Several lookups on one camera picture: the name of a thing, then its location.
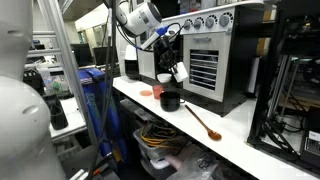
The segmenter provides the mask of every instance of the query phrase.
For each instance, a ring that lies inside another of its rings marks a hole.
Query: ceiling
[[[102,0],[72,0],[62,15],[63,19],[65,21],[76,21],[101,4]]]

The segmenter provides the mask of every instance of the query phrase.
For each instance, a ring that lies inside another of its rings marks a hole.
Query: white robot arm
[[[0,6],[0,179],[65,179],[51,142],[50,111],[22,82],[32,4],[3,0]]]
[[[103,0],[104,4],[110,8],[107,0]],[[152,3],[144,3],[137,9],[129,13],[129,2],[126,0],[117,0],[119,7],[116,12],[116,19],[123,27],[125,33],[136,38],[148,29],[160,25],[162,18],[157,7]]]

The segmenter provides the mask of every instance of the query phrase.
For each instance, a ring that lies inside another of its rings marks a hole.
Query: wooden spoon
[[[202,120],[189,108],[189,106],[185,105],[185,107],[189,110],[189,112],[200,122],[200,124],[207,130],[208,132],[208,136],[214,140],[214,141],[219,141],[222,136],[217,133],[217,132],[214,132],[212,131],[210,128],[208,128],[208,126],[206,126]]]

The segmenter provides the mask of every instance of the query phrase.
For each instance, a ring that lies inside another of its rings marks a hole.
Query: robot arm
[[[104,4],[110,8],[107,0]],[[117,21],[123,27],[125,33],[136,38],[148,29],[158,26],[161,21],[161,15],[157,7],[152,3],[144,3],[131,13],[129,13],[129,2],[126,0],[117,0]]]

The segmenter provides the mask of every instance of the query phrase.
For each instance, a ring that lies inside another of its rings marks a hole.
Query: white tabletop
[[[61,130],[54,130],[50,124],[49,129],[51,132],[52,141],[57,141],[71,134],[75,134],[87,129],[86,122],[78,110],[76,99],[73,97],[70,99],[60,100],[60,102],[66,115],[68,126]]]
[[[258,179],[317,179],[271,155],[254,149],[246,143],[256,104],[253,100],[248,100],[244,104],[238,106],[224,118],[196,105],[185,102],[185,104],[187,104],[209,128],[222,135],[222,140],[215,142],[208,137],[206,130],[190,114],[184,105],[180,106],[177,111],[169,113],[161,109],[160,101],[154,99],[152,95],[143,97],[139,94],[141,90],[152,91],[151,86],[140,81],[129,80],[124,76],[116,78],[113,86],[126,96],[162,117]]]

